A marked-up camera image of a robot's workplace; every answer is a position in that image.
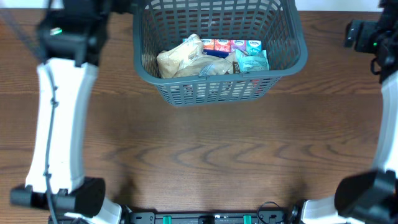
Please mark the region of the cream snack pouch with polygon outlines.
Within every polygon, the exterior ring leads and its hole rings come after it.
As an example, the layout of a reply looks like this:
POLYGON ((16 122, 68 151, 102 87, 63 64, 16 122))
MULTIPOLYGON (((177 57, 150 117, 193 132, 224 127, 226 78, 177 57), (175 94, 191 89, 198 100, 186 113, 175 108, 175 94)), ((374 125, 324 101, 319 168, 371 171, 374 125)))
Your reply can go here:
POLYGON ((157 56, 162 78, 172 78, 179 70, 191 65, 203 55, 203 42, 197 34, 190 35, 180 45, 157 56))

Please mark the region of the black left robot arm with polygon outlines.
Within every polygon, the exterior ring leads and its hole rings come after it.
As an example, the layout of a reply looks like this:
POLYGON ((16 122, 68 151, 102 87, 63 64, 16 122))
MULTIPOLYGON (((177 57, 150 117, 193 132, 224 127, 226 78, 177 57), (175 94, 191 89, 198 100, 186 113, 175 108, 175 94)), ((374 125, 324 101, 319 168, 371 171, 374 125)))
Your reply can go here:
POLYGON ((108 39, 111 13, 134 12, 134 1, 63 2, 47 6, 33 44, 40 60, 39 113, 34 155, 25 183, 11 190, 13 205, 50 212, 50 223, 131 223, 132 210, 105 195, 102 178, 87 177, 83 162, 85 119, 108 39))

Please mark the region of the tan paper bag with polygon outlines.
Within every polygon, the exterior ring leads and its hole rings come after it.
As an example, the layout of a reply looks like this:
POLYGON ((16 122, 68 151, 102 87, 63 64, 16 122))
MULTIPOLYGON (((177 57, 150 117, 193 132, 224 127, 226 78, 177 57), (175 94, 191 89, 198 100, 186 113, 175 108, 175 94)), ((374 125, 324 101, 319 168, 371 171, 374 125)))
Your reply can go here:
POLYGON ((173 78, 206 77, 232 73, 233 62, 237 62, 235 53, 228 55, 226 58, 203 54, 189 62, 182 63, 173 78))

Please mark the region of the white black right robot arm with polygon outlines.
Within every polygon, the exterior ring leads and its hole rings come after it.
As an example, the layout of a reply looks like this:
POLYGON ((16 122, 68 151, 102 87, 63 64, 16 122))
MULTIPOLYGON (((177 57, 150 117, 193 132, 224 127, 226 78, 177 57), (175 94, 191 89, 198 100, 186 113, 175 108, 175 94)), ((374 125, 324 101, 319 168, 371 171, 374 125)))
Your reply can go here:
POLYGON ((287 223, 397 223, 397 1, 380 0, 379 7, 377 22, 351 21, 344 42, 374 55, 370 71, 381 85, 382 122, 371 168, 344 178, 330 197, 294 205, 287 223))

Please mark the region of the dried mushroom pouch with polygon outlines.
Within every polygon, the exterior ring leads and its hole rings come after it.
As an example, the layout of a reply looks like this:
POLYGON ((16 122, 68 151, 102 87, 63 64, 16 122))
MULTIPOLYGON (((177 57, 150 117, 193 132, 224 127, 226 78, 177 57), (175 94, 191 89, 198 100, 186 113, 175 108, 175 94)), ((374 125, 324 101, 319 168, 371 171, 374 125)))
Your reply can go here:
POLYGON ((236 52, 230 53, 225 59, 231 63, 231 66, 227 70, 226 74, 241 73, 236 52))

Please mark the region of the mint green snack packet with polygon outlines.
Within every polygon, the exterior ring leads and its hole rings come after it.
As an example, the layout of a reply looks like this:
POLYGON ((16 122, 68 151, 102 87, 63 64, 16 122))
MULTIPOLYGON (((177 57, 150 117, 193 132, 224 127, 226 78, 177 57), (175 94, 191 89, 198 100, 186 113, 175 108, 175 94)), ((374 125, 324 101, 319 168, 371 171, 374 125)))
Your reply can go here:
POLYGON ((263 50, 256 55, 246 55, 240 50, 235 51, 236 59, 241 72, 260 72, 270 70, 267 59, 267 50, 263 50))

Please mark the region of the Kleenex tissue multipack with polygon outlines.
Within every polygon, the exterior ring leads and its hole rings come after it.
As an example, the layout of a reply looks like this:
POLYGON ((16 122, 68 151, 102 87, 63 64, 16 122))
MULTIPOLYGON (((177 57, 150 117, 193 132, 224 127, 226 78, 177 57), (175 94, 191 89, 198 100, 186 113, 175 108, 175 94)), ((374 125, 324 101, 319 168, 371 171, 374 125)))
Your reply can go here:
POLYGON ((221 58, 226 58, 236 50, 246 55, 256 55, 262 51, 260 40, 201 39, 201 41, 204 54, 221 58))

